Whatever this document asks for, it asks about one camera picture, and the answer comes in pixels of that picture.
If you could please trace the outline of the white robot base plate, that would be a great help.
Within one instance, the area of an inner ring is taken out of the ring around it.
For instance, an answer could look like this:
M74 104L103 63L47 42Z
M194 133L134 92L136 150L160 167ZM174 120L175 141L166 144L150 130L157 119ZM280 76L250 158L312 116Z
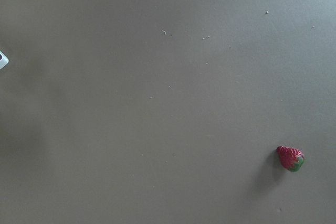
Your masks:
M3 69L9 63L9 59L0 51L0 69Z

